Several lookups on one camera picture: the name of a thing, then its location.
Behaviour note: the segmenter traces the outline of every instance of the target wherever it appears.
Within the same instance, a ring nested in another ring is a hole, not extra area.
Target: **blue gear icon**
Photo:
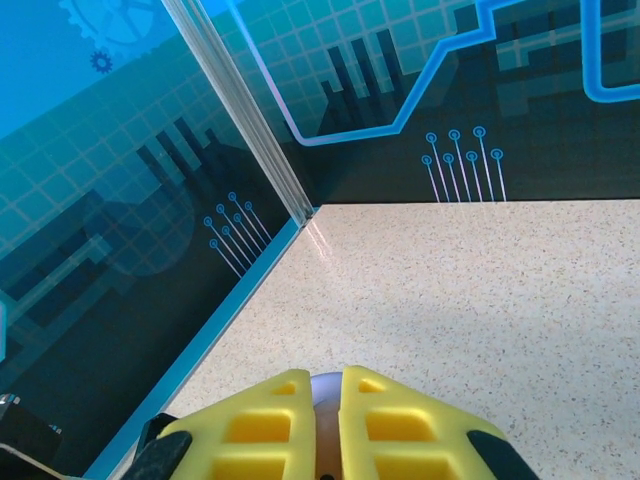
[[[112,57],[137,58],[165,40],[157,34],[168,17],[160,0],[61,0],[58,5],[83,38]]]
[[[109,73],[113,68],[111,57],[104,52],[94,52],[90,61],[98,73]]]

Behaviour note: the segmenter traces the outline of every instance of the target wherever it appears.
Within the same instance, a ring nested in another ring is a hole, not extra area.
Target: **blue wall graphic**
[[[253,202],[246,201],[241,206],[235,192],[229,193],[228,200],[233,204],[231,210],[219,203],[216,205],[217,220],[207,215],[202,223],[215,235],[209,240],[209,247],[220,254],[238,278],[242,278],[272,237],[256,214]]]
[[[443,65],[446,56],[449,53],[456,52],[458,50],[480,45],[485,42],[493,41],[496,39],[496,25],[494,22],[494,13],[503,8],[511,7],[519,3],[523,3],[526,0],[477,0],[475,7],[477,9],[477,24],[478,27],[468,32],[458,33],[457,35],[443,38],[437,42],[435,48],[430,52],[429,57],[422,67],[422,71],[415,81],[415,84],[406,95],[402,107],[397,112],[395,119],[389,125],[383,125],[379,127],[355,129],[349,132],[341,132],[320,136],[304,136],[298,127],[294,116],[292,115],[288,103],[281,94],[277,82],[272,76],[272,72],[267,67],[267,64],[259,51],[257,40],[250,33],[249,27],[240,13],[239,8],[231,1],[227,1],[229,11],[233,16],[233,19],[238,25],[244,40],[247,42],[251,54],[254,60],[259,66],[260,72],[264,76],[267,85],[271,89],[273,96],[276,99],[278,107],[280,108],[282,115],[292,132],[295,139],[305,146],[317,146],[327,145],[332,143],[341,143],[355,140],[365,140],[368,138],[376,138],[386,135],[396,135],[400,133],[403,127],[406,125],[409,117],[418,106],[427,88],[430,86],[436,73]],[[629,100],[636,100],[640,98],[640,85],[628,85],[623,87],[606,88],[602,84],[602,65],[601,65],[601,5],[600,0],[581,0],[581,32],[583,37],[582,42],[582,63],[583,63],[583,82],[585,92],[589,97],[598,102],[603,103],[615,103],[624,102]],[[357,25],[358,20],[354,15],[352,20],[344,19],[344,23],[350,25]],[[348,30],[349,26],[342,26],[344,30]],[[359,31],[362,27],[356,26],[356,31]],[[345,82],[343,78],[347,75],[347,69],[341,67],[338,71],[338,76],[341,76],[340,83],[345,88]]]
[[[429,143],[431,147],[431,153],[423,155],[420,161],[427,168],[433,193],[438,203],[441,201],[441,192],[444,193],[443,200],[446,199],[447,202],[484,202],[487,200],[491,200],[492,202],[497,200],[502,200],[504,202],[507,201],[501,165],[504,153],[499,148],[493,148],[491,151],[487,150],[484,142],[487,130],[484,127],[474,127],[472,133],[473,137],[477,139],[481,157],[479,157],[478,153],[474,150],[468,150],[463,153],[460,146],[462,140],[460,130],[449,130],[447,135],[449,140],[451,140],[451,143],[453,143],[455,154],[450,152],[442,153],[442,151],[438,151],[438,136],[435,133],[429,132],[425,136],[427,143]],[[440,148],[450,147],[451,145],[444,147],[442,144],[440,145]],[[476,162],[478,160],[480,160],[484,165],[484,169],[480,169],[481,174],[484,174],[484,176],[478,175],[478,167],[476,166]],[[500,186],[500,192],[502,193],[501,198],[494,194],[493,185],[495,180],[492,180],[491,173],[489,171],[489,162],[491,161],[495,163],[498,171],[497,185]],[[475,182],[477,196],[475,195],[476,192],[473,191],[472,182]],[[482,188],[480,187],[481,184],[486,185],[489,188],[490,198],[483,198]],[[448,185],[453,185],[452,193],[449,193]]]
[[[289,216],[159,0],[0,14],[0,392],[81,476],[238,284],[199,219]]]

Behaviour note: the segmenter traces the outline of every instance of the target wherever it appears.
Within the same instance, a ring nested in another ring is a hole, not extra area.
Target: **glass panel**
[[[197,2],[163,3],[289,214],[304,225],[313,206],[206,11]]]
[[[0,16],[0,392],[105,478],[297,227],[160,1]]]
[[[319,203],[640,196],[637,2],[204,3]]]

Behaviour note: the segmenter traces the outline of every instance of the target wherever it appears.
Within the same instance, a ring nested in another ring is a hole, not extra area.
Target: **yellow foam cutout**
[[[342,373],[344,480],[493,480],[467,439],[489,422],[360,366]]]
[[[172,480],[313,480],[316,424],[311,379],[289,370],[173,421],[192,443]]]

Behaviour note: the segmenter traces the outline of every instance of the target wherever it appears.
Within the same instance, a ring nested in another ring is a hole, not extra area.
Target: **speckled floor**
[[[361,364],[542,478],[640,478],[640,202],[326,206],[168,412]]]

